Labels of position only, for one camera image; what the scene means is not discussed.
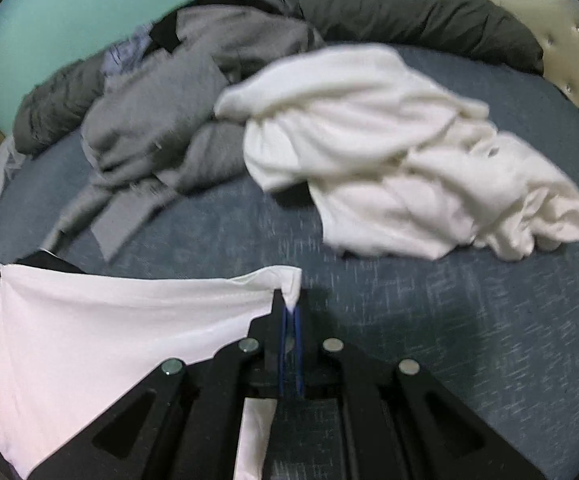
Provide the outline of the grey sweatshirt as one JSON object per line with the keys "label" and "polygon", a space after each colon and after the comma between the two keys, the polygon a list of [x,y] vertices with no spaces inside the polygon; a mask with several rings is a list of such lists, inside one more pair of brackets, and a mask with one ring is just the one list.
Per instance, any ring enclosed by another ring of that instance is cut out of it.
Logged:
{"label": "grey sweatshirt", "polygon": [[90,180],[61,211],[44,248],[56,252],[88,229],[110,260],[178,197],[242,174],[244,128],[216,119],[219,94],[323,44],[305,21],[250,10],[208,23],[198,39],[114,78],[81,126]]}

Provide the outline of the blue-grey bed sheet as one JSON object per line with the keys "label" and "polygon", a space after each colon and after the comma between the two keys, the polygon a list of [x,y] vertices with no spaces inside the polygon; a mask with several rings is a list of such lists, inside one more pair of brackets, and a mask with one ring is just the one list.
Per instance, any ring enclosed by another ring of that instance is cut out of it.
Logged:
{"label": "blue-grey bed sheet", "polygon": [[[422,49],[413,70],[487,104],[579,190],[579,108],[545,79]],[[421,362],[547,477],[579,472],[579,240],[517,261],[460,246],[437,260],[337,252],[306,183],[262,191],[247,171],[178,197],[110,260],[86,229],[65,252],[84,274],[235,278],[296,266],[332,331],[384,360]]]}

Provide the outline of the black garment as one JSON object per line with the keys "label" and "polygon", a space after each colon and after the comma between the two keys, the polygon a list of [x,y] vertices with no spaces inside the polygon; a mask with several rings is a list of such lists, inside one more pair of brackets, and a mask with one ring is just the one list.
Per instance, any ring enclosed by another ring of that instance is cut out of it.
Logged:
{"label": "black garment", "polygon": [[150,43],[144,52],[148,56],[164,50],[175,52],[181,44],[201,36],[208,23],[233,18],[256,10],[272,15],[281,11],[266,0],[190,0],[163,16],[156,22],[148,36]]}

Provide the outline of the dark grey rolled duvet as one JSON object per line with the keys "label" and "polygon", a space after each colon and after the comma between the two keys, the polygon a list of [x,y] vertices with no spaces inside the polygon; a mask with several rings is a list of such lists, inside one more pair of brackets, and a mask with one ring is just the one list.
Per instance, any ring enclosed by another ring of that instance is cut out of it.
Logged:
{"label": "dark grey rolled duvet", "polygon": [[[280,15],[313,25],[327,42],[412,44],[524,73],[544,71],[539,41],[491,0],[266,1]],[[79,127],[102,96],[105,50],[59,68],[24,96],[13,124],[17,151],[37,155]]]}

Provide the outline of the white long sleeve garment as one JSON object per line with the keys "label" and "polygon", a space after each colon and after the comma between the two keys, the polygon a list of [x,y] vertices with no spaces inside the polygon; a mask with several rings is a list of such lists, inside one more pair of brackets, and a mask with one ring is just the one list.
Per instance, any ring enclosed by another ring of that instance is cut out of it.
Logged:
{"label": "white long sleeve garment", "polygon": [[567,174],[393,48],[283,58],[224,90],[215,114],[244,124],[262,191],[306,183],[337,252],[437,260],[474,246],[517,261],[579,240]]}

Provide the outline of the white polo shirt black collar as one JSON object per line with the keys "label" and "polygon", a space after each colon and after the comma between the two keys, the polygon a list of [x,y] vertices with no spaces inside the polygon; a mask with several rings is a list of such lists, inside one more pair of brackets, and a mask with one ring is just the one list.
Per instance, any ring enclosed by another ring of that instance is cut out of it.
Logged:
{"label": "white polo shirt black collar", "polygon": [[143,280],[0,266],[0,453],[20,478],[168,360],[239,365],[250,324],[303,272]]}

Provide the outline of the blue-purple crumpled garment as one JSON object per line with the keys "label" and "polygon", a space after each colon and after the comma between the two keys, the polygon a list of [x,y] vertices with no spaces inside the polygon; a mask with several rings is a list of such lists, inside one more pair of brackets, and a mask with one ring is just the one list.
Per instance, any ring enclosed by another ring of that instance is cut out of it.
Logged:
{"label": "blue-purple crumpled garment", "polygon": [[106,48],[102,62],[102,73],[105,77],[123,74],[136,68],[152,39],[150,31],[152,24],[140,25],[134,32],[114,42]]}

